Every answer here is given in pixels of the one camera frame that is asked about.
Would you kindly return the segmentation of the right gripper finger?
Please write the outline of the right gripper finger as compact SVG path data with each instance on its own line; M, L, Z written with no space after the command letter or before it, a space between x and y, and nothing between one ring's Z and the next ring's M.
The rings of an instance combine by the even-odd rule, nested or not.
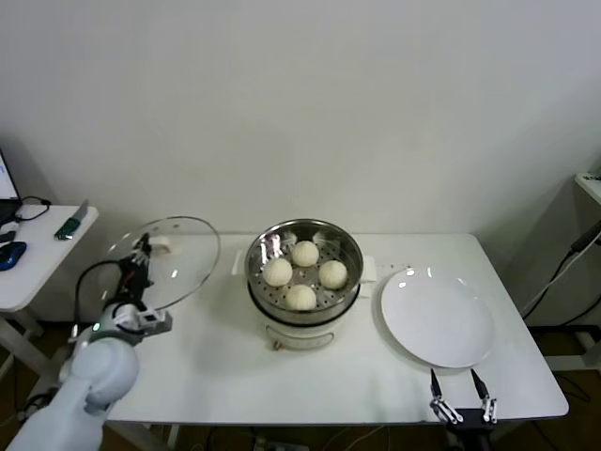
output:
M429 406L437 418L442 423L457 423L458 412L443 398L439 381L433 368L430 369L430 390L432 400Z
M472 380L482 402L482 418L485 423L497 422L497 399L492 397L485 385L485 382L478 376L474 369L471 370Z

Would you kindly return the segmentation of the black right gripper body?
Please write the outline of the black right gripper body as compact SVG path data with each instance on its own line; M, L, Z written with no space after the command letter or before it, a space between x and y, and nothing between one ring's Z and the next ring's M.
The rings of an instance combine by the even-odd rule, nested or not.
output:
M464 450L492 451L491 432L493 423L484 419L480 409L459 409L463 420L447 422L446 428L463 445Z

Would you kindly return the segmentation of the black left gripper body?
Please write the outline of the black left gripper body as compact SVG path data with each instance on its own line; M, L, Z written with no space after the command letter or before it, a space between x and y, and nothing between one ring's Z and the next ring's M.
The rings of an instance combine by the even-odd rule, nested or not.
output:
M119 301L143 305L145 290L153 285L149 279L147 257L126 257L119 260Z

